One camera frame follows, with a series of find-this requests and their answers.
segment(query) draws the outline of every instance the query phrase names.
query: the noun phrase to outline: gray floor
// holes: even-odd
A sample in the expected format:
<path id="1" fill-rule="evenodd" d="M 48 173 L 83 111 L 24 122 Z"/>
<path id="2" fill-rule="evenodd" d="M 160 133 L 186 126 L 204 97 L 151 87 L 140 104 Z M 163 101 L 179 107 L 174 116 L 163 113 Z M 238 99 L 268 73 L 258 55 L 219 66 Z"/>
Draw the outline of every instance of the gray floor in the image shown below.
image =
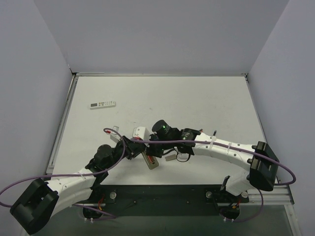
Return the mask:
<path id="1" fill-rule="evenodd" d="M 243 206 L 247 217 L 259 206 Z M 265 206 L 255 219 L 244 223 L 224 223 L 220 216 L 208 217 L 119 217 L 115 220 L 84 222 L 82 210 L 67 208 L 52 217 L 36 236 L 290 236 L 284 206 Z"/>

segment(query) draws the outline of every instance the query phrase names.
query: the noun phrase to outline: white table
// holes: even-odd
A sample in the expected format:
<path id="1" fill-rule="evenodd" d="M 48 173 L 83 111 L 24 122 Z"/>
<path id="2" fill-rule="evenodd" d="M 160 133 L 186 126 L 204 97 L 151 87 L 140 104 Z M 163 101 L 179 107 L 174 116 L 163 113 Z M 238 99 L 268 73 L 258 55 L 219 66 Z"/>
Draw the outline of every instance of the white table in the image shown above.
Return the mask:
<path id="1" fill-rule="evenodd" d="M 90 110 L 91 103 L 116 101 L 117 106 Z M 244 77 L 79 77 L 59 146 L 54 174 L 73 173 L 93 158 L 102 144 L 115 143 L 103 128 L 119 126 L 132 136 L 135 127 L 164 119 L 170 126 L 201 129 L 242 144 L 264 136 Z M 124 159 L 103 184 L 222 184 L 240 170 L 230 163 L 192 156 L 187 163 L 158 159 L 149 170 L 143 157 Z"/>

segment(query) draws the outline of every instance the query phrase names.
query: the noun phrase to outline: metal frame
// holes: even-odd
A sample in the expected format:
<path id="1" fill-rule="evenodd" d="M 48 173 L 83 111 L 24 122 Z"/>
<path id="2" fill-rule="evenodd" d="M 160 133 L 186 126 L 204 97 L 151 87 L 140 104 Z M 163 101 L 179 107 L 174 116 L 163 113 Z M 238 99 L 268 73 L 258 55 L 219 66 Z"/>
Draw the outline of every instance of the metal frame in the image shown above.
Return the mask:
<path id="1" fill-rule="evenodd" d="M 240 74 L 240 75 L 227 75 L 227 76 L 244 76 L 244 75 L 245 75 L 245 73 Z M 76 73 L 76 75 L 73 75 L 73 78 L 72 78 L 72 83 L 71 83 L 71 86 L 70 86 L 70 89 L 68 92 L 67 101 L 66 101 L 64 112 L 63 112 L 62 120 L 60 122 L 58 132 L 56 135 L 56 139 L 54 142 L 54 146 L 52 149 L 52 153 L 50 156 L 49 165 L 47 168 L 48 174 L 52 174 L 53 169 L 54 169 L 55 159 L 56 159 L 56 156 L 58 154 L 60 142 L 62 140 L 63 131 L 65 128 L 66 120 L 67 120 L 69 110 L 71 107 L 71 102 L 72 102 L 72 99 L 74 96 L 75 88 L 76 88 L 76 85 L 78 82 L 78 77 L 80 77 L 80 76 L 82 76 L 82 77 L 87 77 L 87 76 L 174 76 L 174 77 L 175 76 L 186 76 L 186 77 L 198 76 L 198 77 L 201 77 L 201 76 L 214 76 L 214 75 L 209 75 L 209 74 L 208 75 L 206 75 L 206 74 L 205 75 L 144 74 L 144 73 L 138 73 L 138 74 Z M 265 137 L 261 123 L 260 123 L 260 126 L 261 126 L 262 133 Z M 258 191 L 249 190 L 248 194 L 249 194 L 250 202 L 247 204 L 249 204 L 249 205 L 261 204 L 260 195 L 259 195 Z M 294 207 L 292 205 L 292 204 L 294 204 L 294 201 L 293 201 L 293 197 L 292 197 L 289 186 L 277 186 L 274 188 L 274 191 L 272 191 L 272 192 L 263 192 L 263 197 L 264 197 L 264 204 L 265 205 L 284 205 L 293 235 L 294 236 L 301 236 L 301 231 L 299 229 L 297 217 L 296 217 L 296 214 L 294 211 Z"/>

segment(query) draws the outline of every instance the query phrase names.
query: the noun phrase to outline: wall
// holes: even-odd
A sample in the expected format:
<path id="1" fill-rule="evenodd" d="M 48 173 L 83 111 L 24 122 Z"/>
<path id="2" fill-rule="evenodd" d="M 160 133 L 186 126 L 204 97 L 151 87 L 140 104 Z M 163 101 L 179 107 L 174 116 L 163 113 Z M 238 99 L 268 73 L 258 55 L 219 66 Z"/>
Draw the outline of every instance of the wall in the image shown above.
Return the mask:
<path id="1" fill-rule="evenodd" d="M 303 235 L 315 230 L 314 22 L 315 1 L 291 0 L 249 73 L 266 138 L 297 175 L 291 190 Z"/>
<path id="2" fill-rule="evenodd" d="M 71 73 L 32 0 L 1 0 L 0 32 L 3 189 L 19 179 L 44 173 Z M 8 191 L 1 201 L 14 203 L 26 185 Z M 0 235 L 19 235 L 21 227 L 8 208 L 0 207 L 0 219 Z"/>
<path id="3" fill-rule="evenodd" d="M 74 72 L 240 75 L 288 0 L 34 0 Z"/>

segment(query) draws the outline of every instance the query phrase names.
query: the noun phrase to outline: white remote control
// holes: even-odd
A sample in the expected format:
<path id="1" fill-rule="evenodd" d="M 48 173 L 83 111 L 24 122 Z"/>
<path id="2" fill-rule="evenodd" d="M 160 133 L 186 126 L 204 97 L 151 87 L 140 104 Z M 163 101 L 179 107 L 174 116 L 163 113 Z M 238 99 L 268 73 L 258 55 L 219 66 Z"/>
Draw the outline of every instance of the white remote control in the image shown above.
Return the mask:
<path id="1" fill-rule="evenodd" d="M 100 109 L 100 108 L 109 108 L 109 107 L 116 107 L 115 101 L 107 101 L 107 102 L 97 102 L 90 104 L 90 109 Z"/>

